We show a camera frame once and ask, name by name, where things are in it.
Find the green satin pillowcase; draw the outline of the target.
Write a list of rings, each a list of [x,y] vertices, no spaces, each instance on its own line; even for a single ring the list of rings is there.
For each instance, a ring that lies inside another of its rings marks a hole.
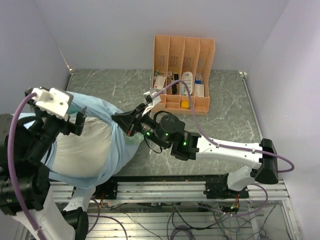
[[[86,108],[80,136],[60,133],[41,163],[49,168],[49,178],[76,188],[89,189],[105,183],[117,174],[136,154],[144,137],[127,136],[112,115],[121,110],[101,98],[72,93],[68,109],[70,121]]]

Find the white pillow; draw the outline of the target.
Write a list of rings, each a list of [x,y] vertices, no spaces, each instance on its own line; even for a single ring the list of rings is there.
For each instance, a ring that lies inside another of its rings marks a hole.
[[[97,117],[85,120],[80,136],[59,134],[52,172],[71,178],[97,177],[109,154],[112,129]]]

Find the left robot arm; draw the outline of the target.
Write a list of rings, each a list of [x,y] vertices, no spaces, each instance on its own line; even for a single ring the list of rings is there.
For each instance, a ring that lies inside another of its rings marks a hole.
[[[0,210],[23,224],[37,240],[84,240],[89,230],[87,203],[102,186],[89,181],[86,195],[72,196],[74,205],[59,210],[50,184],[49,168],[41,162],[53,153],[59,133],[80,135],[86,109],[75,123],[37,109],[34,116],[0,116]]]

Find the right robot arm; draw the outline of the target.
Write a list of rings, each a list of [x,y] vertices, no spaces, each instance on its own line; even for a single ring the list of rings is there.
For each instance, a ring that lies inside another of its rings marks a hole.
[[[241,164],[242,168],[225,175],[220,186],[224,197],[231,198],[255,182],[265,185],[279,182],[278,162],[271,140],[263,139],[260,143],[214,140],[203,133],[186,131],[186,124],[172,113],[164,111],[157,120],[155,116],[150,117],[146,108],[142,103],[132,111],[116,113],[111,118],[127,136],[140,133],[161,149],[170,149],[171,156],[178,160],[206,158]]]

